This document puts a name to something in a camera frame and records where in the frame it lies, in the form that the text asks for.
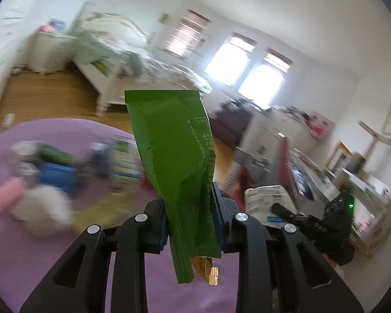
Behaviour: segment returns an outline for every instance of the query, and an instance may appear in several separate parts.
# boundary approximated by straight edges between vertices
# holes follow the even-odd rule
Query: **pink cylinder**
[[[0,186],[0,212],[7,210],[25,194],[26,183],[22,177],[13,176]]]

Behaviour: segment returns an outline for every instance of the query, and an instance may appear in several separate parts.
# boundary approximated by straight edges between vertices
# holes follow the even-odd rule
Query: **silver screw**
[[[243,212],[239,212],[236,214],[236,220],[237,221],[246,221],[249,218],[249,215]]]
[[[89,234],[97,233],[99,230],[100,230],[100,227],[98,225],[91,225],[91,226],[88,226],[88,228],[87,228],[87,232]]]
[[[295,227],[293,224],[285,224],[284,225],[284,231],[287,233],[294,233],[297,230],[297,227]]]
[[[148,219],[148,216],[145,214],[145,213],[140,213],[138,215],[135,216],[135,220],[137,222],[144,222]]]

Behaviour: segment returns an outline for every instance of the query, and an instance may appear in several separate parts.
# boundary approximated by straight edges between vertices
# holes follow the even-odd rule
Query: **bedding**
[[[83,33],[76,42],[75,56],[81,64],[93,64],[106,76],[121,66],[118,78],[135,76],[136,83],[157,85],[185,85],[190,81],[202,94],[211,92],[209,83],[193,71],[157,61],[147,50],[126,44],[108,32]]]

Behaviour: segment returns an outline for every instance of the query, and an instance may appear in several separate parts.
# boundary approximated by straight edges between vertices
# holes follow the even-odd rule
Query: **bed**
[[[191,89],[200,96],[209,83],[183,66],[155,60],[146,49],[148,34],[121,15],[93,13],[79,21],[74,64],[98,91],[96,115],[110,104],[125,104],[129,89]]]

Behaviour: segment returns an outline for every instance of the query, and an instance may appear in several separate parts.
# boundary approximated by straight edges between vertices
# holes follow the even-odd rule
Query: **bed headboard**
[[[77,33],[89,31],[108,32],[140,48],[144,48],[148,42],[148,34],[134,21],[122,15],[94,12],[92,16],[82,20],[77,28]]]

